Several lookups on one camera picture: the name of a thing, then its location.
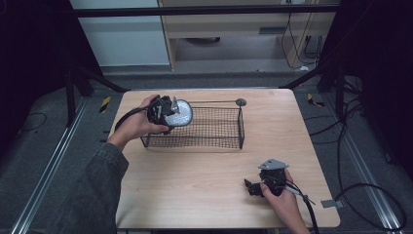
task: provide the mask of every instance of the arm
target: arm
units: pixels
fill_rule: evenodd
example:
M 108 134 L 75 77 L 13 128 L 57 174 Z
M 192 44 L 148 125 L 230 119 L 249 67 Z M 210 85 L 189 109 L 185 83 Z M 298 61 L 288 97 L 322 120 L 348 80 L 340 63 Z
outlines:
M 155 96 L 145 99 L 145 106 Z M 168 127 L 149 123 L 146 111 L 130 116 L 93 156 L 48 226 L 48 233 L 116 233 L 116 211 L 128 161 L 126 144 Z
M 285 176 L 289 181 L 292 181 L 292 177 L 287 169 L 285 169 Z M 277 217 L 292 233 L 310 233 L 303 218 L 301 217 L 300 211 L 298 210 L 295 194 L 284 189 L 282 194 L 277 197 L 271 193 L 270 188 L 264 183 L 261 183 L 261 190 L 267 201 L 270 203 L 270 206 L 274 209 Z

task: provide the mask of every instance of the black metal pole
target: black metal pole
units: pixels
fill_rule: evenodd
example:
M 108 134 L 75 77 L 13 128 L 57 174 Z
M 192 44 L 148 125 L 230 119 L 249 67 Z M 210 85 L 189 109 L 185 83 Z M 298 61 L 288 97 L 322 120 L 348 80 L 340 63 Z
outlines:
M 201 6 L 122 9 L 76 9 L 52 11 L 52 14 L 76 18 L 147 17 L 181 15 L 271 14 L 271 13 L 328 13 L 342 9 L 340 4 Z

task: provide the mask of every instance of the white wall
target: white wall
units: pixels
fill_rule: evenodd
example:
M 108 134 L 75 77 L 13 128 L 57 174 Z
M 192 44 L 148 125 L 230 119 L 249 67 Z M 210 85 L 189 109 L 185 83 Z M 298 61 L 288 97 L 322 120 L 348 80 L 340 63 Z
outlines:
M 74 9 L 158 7 L 156 0 L 70 0 Z M 79 19 L 100 66 L 169 65 L 160 17 Z

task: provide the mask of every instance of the gray floor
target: gray floor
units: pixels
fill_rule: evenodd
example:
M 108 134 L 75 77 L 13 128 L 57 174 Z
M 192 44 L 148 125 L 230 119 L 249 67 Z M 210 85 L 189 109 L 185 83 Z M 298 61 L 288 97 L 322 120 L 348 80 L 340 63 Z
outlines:
M 134 90 L 140 89 L 197 89 L 197 88 L 238 88 L 238 87 L 277 87 L 284 85 L 304 73 L 300 69 L 291 69 L 282 56 L 280 44 L 276 38 L 221 38 L 216 44 L 194 43 L 182 40 L 177 55 L 174 71 L 148 71 L 128 76 L 108 76 L 108 78 Z M 319 96 L 315 89 L 318 79 L 306 82 L 297 88 L 294 94 L 307 125 L 309 133 L 314 133 L 334 123 L 332 111 L 326 107 L 310 104 L 307 93 L 312 93 L 320 101 L 328 102 L 333 94 Z M 31 228 L 43 228 L 47 220 L 53 218 L 53 211 L 67 195 L 71 184 L 85 169 L 93 153 L 101 146 L 101 140 L 107 137 L 115 117 L 122 95 L 93 83 L 95 92 L 87 99 L 84 118 L 70 141 L 55 177 L 41 203 Z M 24 129 L 10 150 L 11 159 L 1 166 L 0 174 L 0 229 L 13 226 L 37 181 L 42 175 L 48 160 L 54 152 L 59 138 L 64 132 L 65 92 L 58 90 L 39 98 L 32 106 L 31 112 L 44 115 L 30 115 Z M 102 100 L 111 96 L 108 109 L 98 113 Z M 353 99 L 346 95 L 346 101 Z M 410 203 L 413 197 L 413 182 L 398 164 L 388 164 L 384 151 L 374 135 L 366 118 L 355 113 L 348 120 L 348 136 L 357 145 L 358 153 L 372 173 L 378 184 L 391 191 L 405 208 L 409 217 L 413 215 Z M 337 175 L 337 143 L 332 141 L 339 136 L 339 129 L 332 128 L 326 133 L 312 136 L 314 147 L 319 157 L 323 173 L 331 193 L 339 193 Z M 346 143 L 341 147 L 341 170 L 345 186 L 362 181 L 360 172 L 355 167 L 352 152 Z M 380 217 L 370 202 L 370 196 L 364 188 L 348 195 L 348 199 L 363 215 L 380 224 Z M 338 210 L 341 224 L 336 228 L 322 229 L 321 233 L 384 233 L 362 221 L 348 206 Z M 154 233 L 171 233 L 170 231 L 154 231 Z M 253 233 L 252 230 L 209 230 L 178 233 Z M 404 233 L 413 233 L 413 225 L 408 222 Z

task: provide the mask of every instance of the right hand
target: right hand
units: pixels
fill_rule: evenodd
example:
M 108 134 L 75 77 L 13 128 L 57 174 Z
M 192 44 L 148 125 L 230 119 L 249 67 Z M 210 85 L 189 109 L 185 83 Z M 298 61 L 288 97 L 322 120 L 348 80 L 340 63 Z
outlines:
M 285 169 L 285 177 L 292 182 L 292 177 L 287 169 Z M 265 183 L 261 183 L 260 185 L 263 195 L 270 203 L 270 206 L 274 209 L 277 217 L 292 233 L 310 233 L 303 218 L 301 217 L 295 194 L 284 189 L 282 194 L 277 197 L 271 192 L 270 188 L 265 185 Z

